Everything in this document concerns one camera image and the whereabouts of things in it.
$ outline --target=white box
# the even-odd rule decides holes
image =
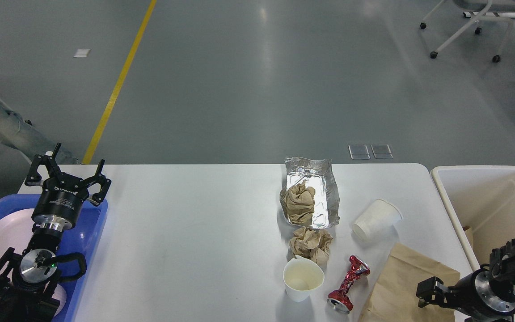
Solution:
[[[472,269],[515,238],[515,166],[436,167],[431,175]],[[473,247],[464,235],[470,226]]]

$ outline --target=paper cup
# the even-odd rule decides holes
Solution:
[[[402,220],[402,215],[395,206],[377,199],[357,218],[353,232],[360,239],[368,241],[399,220]]]
[[[301,302],[323,284],[325,274],[314,261],[298,255],[296,257],[283,269],[283,281],[290,299]]]

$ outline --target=white sticker on floor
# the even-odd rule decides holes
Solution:
[[[77,52],[73,56],[74,58],[86,57],[90,53],[90,49],[77,49]]]

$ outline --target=aluminum foil container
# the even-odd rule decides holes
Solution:
[[[283,183],[279,201],[282,204],[284,217],[289,224],[312,229],[325,229],[339,224],[339,191],[335,177],[333,177],[331,160],[288,157],[286,158],[286,174],[287,180]],[[288,197],[290,189],[303,184],[306,188],[315,189],[310,211],[312,212],[311,220],[308,219],[306,222],[295,220],[294,214],[288,214],[288,208],[291,207],[291,200]]]

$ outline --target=crumpled paper towel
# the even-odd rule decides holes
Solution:
[[[454,322],[454,310],[436,305],[418,307],[419,282],[433,276],[454,285],[460,273],[401,243],[395,244],[376,280],[359,322]]]
[[[311,259],[317,265],[325,265],[329,260],[329,244],[333,237],[326,229],[319,231],[302,227],[294,231],[290,248],[295,255]]]
[[[310,225],[313,220],[315,188],[305,187],[305,182],[293,185],[287,191],[286,212],[294,224]]]

